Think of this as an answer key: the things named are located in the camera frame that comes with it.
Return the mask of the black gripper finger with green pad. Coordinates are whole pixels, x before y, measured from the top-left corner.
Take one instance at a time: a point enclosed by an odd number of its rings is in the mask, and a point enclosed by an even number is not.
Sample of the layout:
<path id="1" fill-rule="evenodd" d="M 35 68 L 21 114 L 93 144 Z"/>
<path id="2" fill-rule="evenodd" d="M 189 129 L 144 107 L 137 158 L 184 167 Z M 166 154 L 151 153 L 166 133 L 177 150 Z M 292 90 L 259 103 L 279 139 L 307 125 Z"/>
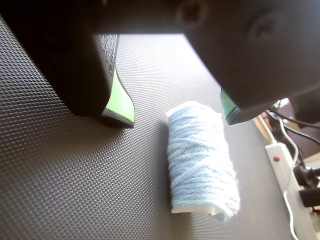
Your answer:
<path id="1" fill-rule="evenodd" d="M 184 34 L 221 88 L 252 117 L 320 85 L 317 0 L 186 0 Z"/>
<path id="2" fill-rule="evenodd" d="M 119 37 L 102 45 L 94 19 L 105 0 L 3 0 L 0 14 L 68 109 L 113 127 L 135 125 L 135 106 L 116 70 Z"/>

